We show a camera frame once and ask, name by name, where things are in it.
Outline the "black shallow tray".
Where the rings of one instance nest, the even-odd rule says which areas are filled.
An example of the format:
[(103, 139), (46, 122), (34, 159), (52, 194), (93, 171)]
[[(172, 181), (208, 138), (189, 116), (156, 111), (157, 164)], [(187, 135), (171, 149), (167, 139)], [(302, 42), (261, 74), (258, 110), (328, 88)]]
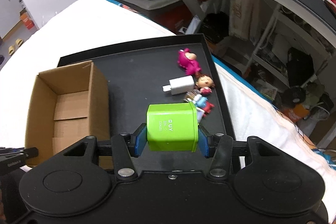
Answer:
[(149, 105), (183, 102), (183, 94), (171, 95), (162, 88), (169, 80), (185, 76), (177, 64), (178, 52), (185, 48), (196, 54), (202, 72), (215, 83), (209, 95), (214, 108), (202, 118), (202, 126), (212, 135), (234, 137), (219, 74), (203, 35), (143, 39), (62, 54), (58, 65), (92, 60), (108, 81), (110, 135), (132, 134), (146, 122)]

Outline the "white usb wall charger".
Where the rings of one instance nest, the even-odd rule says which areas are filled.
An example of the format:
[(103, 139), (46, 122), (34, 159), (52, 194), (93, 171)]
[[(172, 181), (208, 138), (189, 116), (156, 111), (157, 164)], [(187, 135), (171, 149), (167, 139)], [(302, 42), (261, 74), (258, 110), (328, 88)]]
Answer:
[(163, 92), (171, 95), (187, 93), (194, 89), (195, 83), (193, 76), (179, 77), (169, 80), (169, 84), (162, 87)]

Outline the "orange cardboard box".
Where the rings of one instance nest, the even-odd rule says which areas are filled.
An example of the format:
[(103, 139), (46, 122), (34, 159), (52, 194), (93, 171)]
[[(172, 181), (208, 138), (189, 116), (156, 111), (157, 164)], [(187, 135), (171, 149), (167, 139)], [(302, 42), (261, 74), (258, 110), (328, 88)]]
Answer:
[(25, 27), (28, 30), (30, 30), (31, 28), (35, 26), (34, 22), (32, 21), (32, 19), (30, 18), (30, 16), (28, 15), (26, 11), (20, 12), (20, 20), (22, 21), (22, 23), (25, 25)]

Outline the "yellow slipper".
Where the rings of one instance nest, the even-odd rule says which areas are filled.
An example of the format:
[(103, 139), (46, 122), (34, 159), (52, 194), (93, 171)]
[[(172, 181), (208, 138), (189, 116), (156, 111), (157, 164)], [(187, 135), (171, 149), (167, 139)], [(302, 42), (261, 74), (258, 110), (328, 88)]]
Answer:
[(16, 43), (16, 45), (17, 45), (18, 47), (20, 47), (20, 46), (24, 43), (24, 40), (23, 40), (23, 39), (17, 39), (17, 40), (15, 41), (15, 43)]
[(15, 52), (15, 45), (9, 46), (8, 53), (9, 56), (12, 56)]

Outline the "brown-haired doll figurine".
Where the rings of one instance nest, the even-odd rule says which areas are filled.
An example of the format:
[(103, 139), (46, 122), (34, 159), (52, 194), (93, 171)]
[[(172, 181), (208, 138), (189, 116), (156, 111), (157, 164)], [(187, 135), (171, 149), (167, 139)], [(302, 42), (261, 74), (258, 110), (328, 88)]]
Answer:
[(195, 88), (204, 96), (212, 93), (215, 87), (213, 79), (208, 75), (198, 75)]

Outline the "brown cardboard box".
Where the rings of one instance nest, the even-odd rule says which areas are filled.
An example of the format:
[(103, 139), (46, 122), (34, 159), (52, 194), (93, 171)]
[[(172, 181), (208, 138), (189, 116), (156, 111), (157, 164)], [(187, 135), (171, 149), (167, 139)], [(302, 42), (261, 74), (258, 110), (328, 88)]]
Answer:
[(31, 94), (25, 146), (35, 167), (86, 136), (110, 138), (108, 81), (93, 61), (40, 72)]

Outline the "lavender charger cube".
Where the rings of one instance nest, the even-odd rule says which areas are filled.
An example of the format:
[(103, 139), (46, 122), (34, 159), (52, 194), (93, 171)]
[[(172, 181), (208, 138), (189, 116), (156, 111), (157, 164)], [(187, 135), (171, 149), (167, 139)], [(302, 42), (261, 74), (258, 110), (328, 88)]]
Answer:
[(198, 123), (200, 123), (203, 116), (205, 115), (205, 111), (199, 107), (196, 107), (196, 111), (197, 111), (197, 120), (198, 120)]

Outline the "small red blue figurine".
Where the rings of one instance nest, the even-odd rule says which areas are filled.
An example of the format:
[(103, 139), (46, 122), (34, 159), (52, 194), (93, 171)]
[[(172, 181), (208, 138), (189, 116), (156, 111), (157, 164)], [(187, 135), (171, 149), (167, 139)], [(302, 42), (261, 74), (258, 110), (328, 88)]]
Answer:
[(209, 103), (207, 97), (203, 96), (198, 90), (191, 90), (184, 97), (185, 102), (192, 102), (196, 107), (202, 109), (205, 114), (210, 114), (214, 105)]

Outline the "green plastic charger cube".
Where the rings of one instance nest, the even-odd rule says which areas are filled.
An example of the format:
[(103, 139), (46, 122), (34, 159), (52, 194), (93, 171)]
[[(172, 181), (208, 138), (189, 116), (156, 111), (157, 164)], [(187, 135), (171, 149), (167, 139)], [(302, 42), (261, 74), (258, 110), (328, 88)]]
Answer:
[(147, 142), (151, 151), (191, 151), (198, 144), (197, 108), (192, 102), (149, 105)]

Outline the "magenta toy figurine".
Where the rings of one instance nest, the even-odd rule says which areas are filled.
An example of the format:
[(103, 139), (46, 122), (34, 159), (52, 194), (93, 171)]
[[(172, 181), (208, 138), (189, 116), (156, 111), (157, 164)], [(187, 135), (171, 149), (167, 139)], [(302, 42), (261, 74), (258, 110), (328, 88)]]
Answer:
[(188, 48), (178, 51), (178, 65), (185, 70), (187, 76), (197, 75), (201, 72), (201, 67), (197, 61), (196, 54), (190, 52)]

